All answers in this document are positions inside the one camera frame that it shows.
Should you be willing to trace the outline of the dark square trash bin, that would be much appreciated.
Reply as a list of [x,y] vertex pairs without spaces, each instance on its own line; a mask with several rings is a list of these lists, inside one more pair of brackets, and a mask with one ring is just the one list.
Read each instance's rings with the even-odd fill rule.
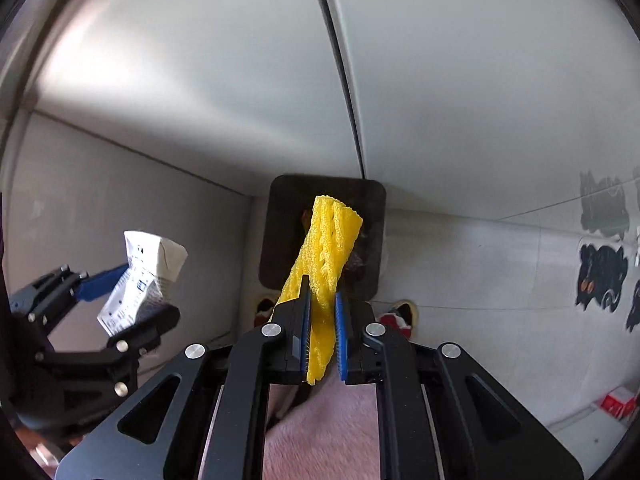
[[373,180],[284,174],[270,186],[259,281],[327,278],[361,300],[378,291],[386,191]]

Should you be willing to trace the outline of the black cat floor sticker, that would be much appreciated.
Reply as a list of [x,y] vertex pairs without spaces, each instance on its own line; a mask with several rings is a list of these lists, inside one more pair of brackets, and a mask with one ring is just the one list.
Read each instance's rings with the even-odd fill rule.
[[595,301],[602,310],[614,312],[620,304],[628,273],[629,263],[624,248],[582,245],[579,260],[576,306],[587,310],[590,302]]

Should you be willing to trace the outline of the pink fleece left leg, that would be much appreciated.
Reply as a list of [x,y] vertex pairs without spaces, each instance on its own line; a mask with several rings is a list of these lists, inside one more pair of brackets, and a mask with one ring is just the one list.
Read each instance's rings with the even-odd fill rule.
[[375,386],[348,386],[331,372],[295,406],[293,386],[270,387],[265,479],[378,479]]

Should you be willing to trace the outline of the left red slipper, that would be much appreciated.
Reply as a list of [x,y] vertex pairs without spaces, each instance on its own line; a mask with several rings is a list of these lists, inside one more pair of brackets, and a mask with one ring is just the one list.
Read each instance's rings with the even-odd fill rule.
[[272,317],[275,305],[276,300],[272,297],[263,296],[260,298],[256,306],[253,326],[259,327],[267,324]]

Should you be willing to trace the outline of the white blue milk carton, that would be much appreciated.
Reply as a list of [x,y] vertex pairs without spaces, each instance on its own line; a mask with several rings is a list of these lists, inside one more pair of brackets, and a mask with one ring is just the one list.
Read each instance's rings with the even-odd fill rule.
[[186,248],[166,237],[129,230],[124,239],[128,268],[96,317],[109,337],[160,312],[188,258]]

